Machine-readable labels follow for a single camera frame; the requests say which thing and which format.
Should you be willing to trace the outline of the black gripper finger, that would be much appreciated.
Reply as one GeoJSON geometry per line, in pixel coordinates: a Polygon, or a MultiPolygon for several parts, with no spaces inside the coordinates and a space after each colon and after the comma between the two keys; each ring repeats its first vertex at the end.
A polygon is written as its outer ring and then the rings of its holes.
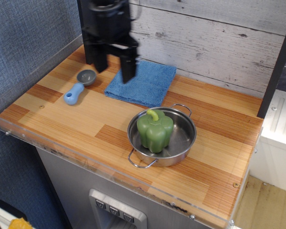
{"type": "Polygon", "coordinates": [[[119,58],[121,63],[121,71],[123,83],[129,82],[136,74],[137,53],[138,47],[129,47],[121,49],[119,58]]]}
{"type": "Polygon", "coordinates": [[[99,73],[108,68],[107,51],[103,43],[97,41],[92,43],[92,62],[99,73]]]}

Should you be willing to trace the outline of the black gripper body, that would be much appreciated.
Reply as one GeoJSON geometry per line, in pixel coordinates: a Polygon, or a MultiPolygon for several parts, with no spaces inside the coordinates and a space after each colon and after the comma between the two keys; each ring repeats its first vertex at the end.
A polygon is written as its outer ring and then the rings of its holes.
{"type": "Polygon", "coordinates": [[[130,4],[127,0],[88,0],[82,5],[82,30],[97,42],[137,48],[130,35],[130,4]]]}

